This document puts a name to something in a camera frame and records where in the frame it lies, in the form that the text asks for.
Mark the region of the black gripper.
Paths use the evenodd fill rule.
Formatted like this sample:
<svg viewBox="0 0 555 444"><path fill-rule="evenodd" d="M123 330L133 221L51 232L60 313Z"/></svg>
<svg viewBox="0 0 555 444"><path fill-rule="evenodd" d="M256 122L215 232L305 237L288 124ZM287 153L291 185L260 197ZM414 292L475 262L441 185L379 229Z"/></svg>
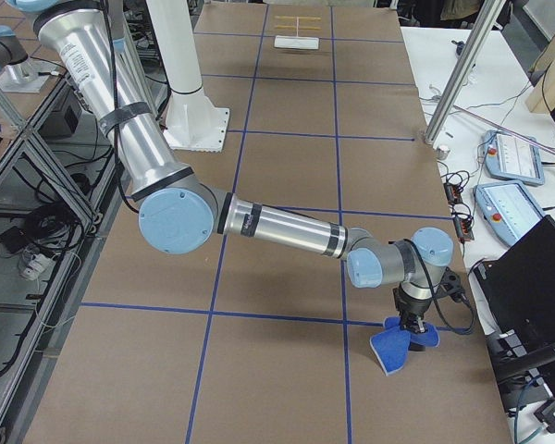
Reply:
<svg viewBox="0 0 555 444"><path fill-rule="evenodd" d="M393 290L394 302L400 317L400 327L407 330L413 327L413 333L420 335L426 333L424 314L431 304L431 297L416 299L402 287Z"/></svg>

